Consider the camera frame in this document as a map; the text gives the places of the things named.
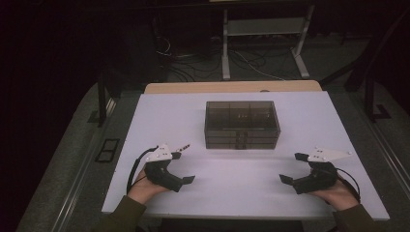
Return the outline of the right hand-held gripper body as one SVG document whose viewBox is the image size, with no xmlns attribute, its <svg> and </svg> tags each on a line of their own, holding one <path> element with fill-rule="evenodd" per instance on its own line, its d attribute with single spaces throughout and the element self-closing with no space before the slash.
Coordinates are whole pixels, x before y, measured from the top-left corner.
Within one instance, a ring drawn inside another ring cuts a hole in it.
<svg viewBox="0 0 410 232">
<path fill-rule="evenodd" d="M 309 154 L 310 173 L 303 178 L 294 180 L 292 187 L 298 194 L 313 192 L 332 187 L 337 181 L 337 169 L 334 160 L 348 158 L 349 152 L 315 147 Z"/>
</svg>

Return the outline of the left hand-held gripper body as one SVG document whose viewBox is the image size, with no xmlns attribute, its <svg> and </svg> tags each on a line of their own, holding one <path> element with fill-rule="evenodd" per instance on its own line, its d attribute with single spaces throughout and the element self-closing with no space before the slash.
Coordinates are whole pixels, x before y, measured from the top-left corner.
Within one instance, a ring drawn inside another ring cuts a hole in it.
<svg viewBox="0 0 410 232">
<path fill-rule="evenodd" d="M 160 145 L 145 159 L 144 172 L 146 177 L 155 185 L 178 192 L 183 179 L 171 174 L 167 167 L 174 160 L 172 152 L 166 144 Z"/>
</svg>

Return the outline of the smoky transparent drawer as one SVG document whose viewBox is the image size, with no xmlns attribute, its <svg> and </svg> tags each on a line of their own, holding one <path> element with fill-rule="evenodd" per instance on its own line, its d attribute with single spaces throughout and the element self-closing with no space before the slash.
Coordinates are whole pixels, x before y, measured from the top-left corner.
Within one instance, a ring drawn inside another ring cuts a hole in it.
<svg viewBox="0 0 410 232">
<path fill-rule="evenodd" d="M 273 144 L 277 143 L 278 137 L 206 137 L 206 143 L 250 143 L 250 144 Z"/>
<path fill-rule="evenodd" d="M 233 143 L 210 143 L 206 145 L 207 149 L 230 149 L 230 150 L 273 150 L 276 148 L 276 144 L 233 144 Z"/>
</svg>

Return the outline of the smoky transparent organizer box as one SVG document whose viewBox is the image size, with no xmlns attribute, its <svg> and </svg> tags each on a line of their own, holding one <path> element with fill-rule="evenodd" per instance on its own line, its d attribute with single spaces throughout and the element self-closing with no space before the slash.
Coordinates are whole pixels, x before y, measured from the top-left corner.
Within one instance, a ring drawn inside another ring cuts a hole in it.
<svg viewBox="0 0 410 232">
<path fill-rule="evenodd" d="M 207 101 L 206 137 L 279 137 L 272 101 Z"/>
</svg>

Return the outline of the person's left hand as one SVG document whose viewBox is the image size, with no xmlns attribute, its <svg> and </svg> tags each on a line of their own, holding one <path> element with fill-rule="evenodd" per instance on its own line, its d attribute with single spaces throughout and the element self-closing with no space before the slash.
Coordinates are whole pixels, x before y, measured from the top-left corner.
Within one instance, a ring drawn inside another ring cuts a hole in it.
<svg viewBox="0 0 410 232">
<path fill-rule="evenodd" d="M 141 170 L 128 191 L 127 197 L 140 204 L 146 204 L 154 196 L 166 191 L 168 188 L 153 184 L 147 179 L 145 172 Z"/>
</svg>

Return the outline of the person's right hand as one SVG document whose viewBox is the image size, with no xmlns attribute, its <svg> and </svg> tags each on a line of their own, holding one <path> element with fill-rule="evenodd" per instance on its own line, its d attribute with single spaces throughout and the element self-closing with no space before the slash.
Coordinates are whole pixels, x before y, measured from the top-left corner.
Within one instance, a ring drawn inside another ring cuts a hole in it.
<svg viewBox="0 0 410 232">
<path fill-rule="evenodd" d="M 330 188 L 313 191 L 311 195 L 321 198 L 337 211 L 348 210 L 359 204 L 354 194 L 341 180 L 337 180 Z"/>
</svg>

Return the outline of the light wooden table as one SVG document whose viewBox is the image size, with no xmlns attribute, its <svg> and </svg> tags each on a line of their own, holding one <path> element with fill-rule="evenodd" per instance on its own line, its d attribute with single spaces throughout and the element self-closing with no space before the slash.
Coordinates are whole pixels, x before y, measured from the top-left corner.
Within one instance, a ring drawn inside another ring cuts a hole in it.
<svg viewBox="0 0 410 232">
<path fill-rule="evenodd" d="M 315 80 L 151 83 L 145 94 L 320 92 Z"/>
</svg>

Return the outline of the black metal stand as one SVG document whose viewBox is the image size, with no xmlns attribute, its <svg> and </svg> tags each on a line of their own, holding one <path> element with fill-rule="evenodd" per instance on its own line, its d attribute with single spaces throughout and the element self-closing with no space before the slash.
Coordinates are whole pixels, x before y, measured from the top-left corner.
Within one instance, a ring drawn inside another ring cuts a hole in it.
<svg viewBox="0 0 410 232">
<path fill-rule="evenodd" d="M 121 95 L 121 81 L 113 69 L 104 70 L 98 76 L 99 119 L 101 127 L 107 117 L 108 98 L 118 98 Z"/>
<path fill-rule="evenodd" d="M 365 113 L 368 119 L 375 123 L 379 119 L 391 119 L 391 115 L 383 104 L 374 103 L 375 81 L 367 76 L 365 81 Z"/>
</svg>

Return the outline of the grey metal stand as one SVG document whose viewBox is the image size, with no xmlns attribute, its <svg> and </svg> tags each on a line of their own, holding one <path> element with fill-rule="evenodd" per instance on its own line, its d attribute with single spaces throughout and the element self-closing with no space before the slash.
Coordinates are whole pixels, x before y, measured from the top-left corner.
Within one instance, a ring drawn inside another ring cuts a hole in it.
<svg viewBox="0 0 410 232">
<path fill-rule="evenodd" d="M 298 35 L 299 40 L 291 49 L 291 54 L 301 78 L 308 79 L 308 69 L 301 56 L 301 52 L 308 34 L 314 9 L 314 5 L 308 6 L 306 15 L 302 17 L 268 19 L 229 19 L 228 10 L 224 10 L 221 53 L 222 79 L 229 80 L 231 78 L 228 57 L 228 38 L 261 35 Z"/>
</svg>

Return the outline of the metal floor rail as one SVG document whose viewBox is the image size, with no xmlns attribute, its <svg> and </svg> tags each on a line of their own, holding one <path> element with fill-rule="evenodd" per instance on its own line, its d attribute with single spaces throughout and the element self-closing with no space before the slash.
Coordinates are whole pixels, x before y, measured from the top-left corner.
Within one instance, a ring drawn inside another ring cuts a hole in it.
<svg viewBox="0 0 410 232">
<path fill-rule="evenodd" d="M 68 191 L 68 194 L 63 201 L 62 208 L 59 211 L 58 217 L 52 226 L 51 232 L 66 232 L 78 197 L 80 196 L 84 188 L 88 168 L 94 160 L 96 150 L 100 146 L 100 143 L 103 141 L 109 117 L 111 116 L 115 107 L 115 100 L 113 98 L 109 98 L 107 103 L 104 103 L 102 105 L 102 109 L 99 110 L 99 113 L 103 112 L 105 114 L 106 119 L 103 120 L 102 124 L 98 125 L 96 130 L 93 132 L 83 160 L 73 179 L 73 184 L 71 185 L 70 190 Z"/>
<path fill-rule="evenodd" d="M 366 120 L 367 166 L 381 189 L 394 183 L 410 201 L 410 124 L 394 119 Z"/>
</svg>

